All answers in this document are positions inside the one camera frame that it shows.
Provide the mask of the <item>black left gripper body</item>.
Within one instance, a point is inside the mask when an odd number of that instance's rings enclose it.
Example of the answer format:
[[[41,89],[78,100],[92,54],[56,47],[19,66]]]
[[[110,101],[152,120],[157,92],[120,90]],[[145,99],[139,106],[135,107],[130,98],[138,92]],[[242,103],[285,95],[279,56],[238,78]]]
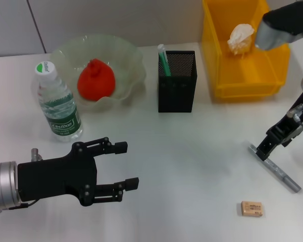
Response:
[[[94,202],[97,168],[94,157],[85,150],[71,151],[60,158],[20,163],[18,192],[21,201],[61,195],[75,196],[82,206]]]

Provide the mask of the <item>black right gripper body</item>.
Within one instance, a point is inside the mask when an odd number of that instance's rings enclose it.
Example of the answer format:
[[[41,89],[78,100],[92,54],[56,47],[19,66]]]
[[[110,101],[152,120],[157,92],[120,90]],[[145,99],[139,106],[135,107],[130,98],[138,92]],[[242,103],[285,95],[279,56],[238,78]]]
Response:
[[[288,146],[288,144],[303,131],[303,128],[300,125],[300,123],[303,124],[303,93],[295,101],[289,111],[296,108],[297,110],[294,112],[297,111],[299,122],[294,119],[292,114],[285,115],[278,123],[273,125],[266,132],[266,134],[274,134],[281,139],[279,145],[284,147]]]

